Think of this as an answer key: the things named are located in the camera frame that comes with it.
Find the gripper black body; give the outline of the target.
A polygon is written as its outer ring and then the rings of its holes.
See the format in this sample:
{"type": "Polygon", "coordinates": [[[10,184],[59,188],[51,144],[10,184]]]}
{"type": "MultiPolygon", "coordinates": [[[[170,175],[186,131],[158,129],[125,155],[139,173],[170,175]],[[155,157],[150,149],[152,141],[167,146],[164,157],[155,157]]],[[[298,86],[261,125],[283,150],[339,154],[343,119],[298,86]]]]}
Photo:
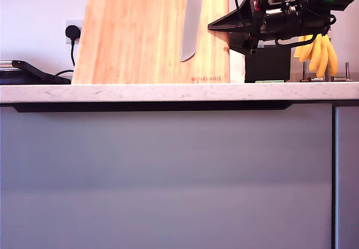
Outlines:
{"type": "Polygon", "coordinates": [[[285,35],[289,27],[297,22],[299,15],[295,0],[255,0],[255,8],[260,11],[260,17],[256,19],[259,29],[256,36],[263,41],[285,35]]]}

